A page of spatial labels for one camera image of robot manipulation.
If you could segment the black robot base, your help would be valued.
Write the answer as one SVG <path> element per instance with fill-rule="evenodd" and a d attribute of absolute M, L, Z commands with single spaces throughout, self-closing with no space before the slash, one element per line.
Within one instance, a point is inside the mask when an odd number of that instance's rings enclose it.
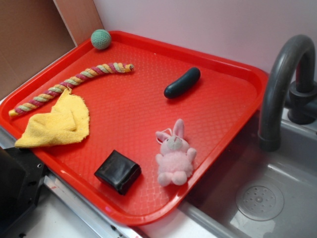
<path fill-rule="evenodd" d="M 46 165 L 28 149 L 0 149 L 0 236 L 38 204 Z"/>

